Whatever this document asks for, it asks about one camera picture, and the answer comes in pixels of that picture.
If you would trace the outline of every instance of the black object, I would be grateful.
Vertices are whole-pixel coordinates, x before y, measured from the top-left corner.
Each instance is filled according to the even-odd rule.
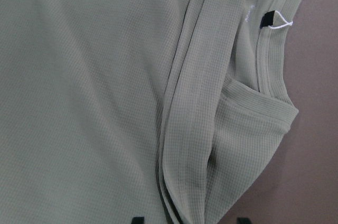
[[[237,218],[237,224],[252,224],[249,218]]]
[[[132,224],[144,224],[144,217],[133,217]]]
[[[262,17],[259,28],[261,29],[262,27],[272,26],[274,24],[274,15],[275,15],[275,11],[267,12]]]

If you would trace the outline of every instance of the black tag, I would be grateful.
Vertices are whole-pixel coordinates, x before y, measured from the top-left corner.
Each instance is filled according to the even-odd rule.
[[[261,29],[262,27],[272,26],[274,24],[274,15],[275,15],[275,11],[267,12],[262,17],[259,28]]]
[[[237,224],[252,224],[249,218],[237,218]]]
[[[144,217],[133,217],[132,224],[144,224]]]

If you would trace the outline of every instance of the green-gray fabric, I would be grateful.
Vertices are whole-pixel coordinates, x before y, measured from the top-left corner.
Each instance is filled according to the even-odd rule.
[[[300,2],[0,0],[0,223],[217,223],[298,113],[259,25]]]

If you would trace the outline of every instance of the brown surface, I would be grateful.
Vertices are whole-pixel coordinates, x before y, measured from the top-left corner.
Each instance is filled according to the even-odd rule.
[[[284,81],[299,114],[219,224],[338,223],[338,0],[303,0],[293,20]]]

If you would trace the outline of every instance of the white string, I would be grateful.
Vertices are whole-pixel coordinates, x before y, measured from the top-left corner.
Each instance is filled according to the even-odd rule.
[[[282,27],[286,27],[286,26],[292,26],[292,24],[294,23],[293,21],[288,22],[287,20],[285,20],[285,18],[282,16],[282,14],[279,11],[275,10],[275,12],[279,14],[280,18],[285,22],[285,24],[281,26],[277,26],[277,27],[268,26],[270,29],[275,30],[275,29],[281,29]]]

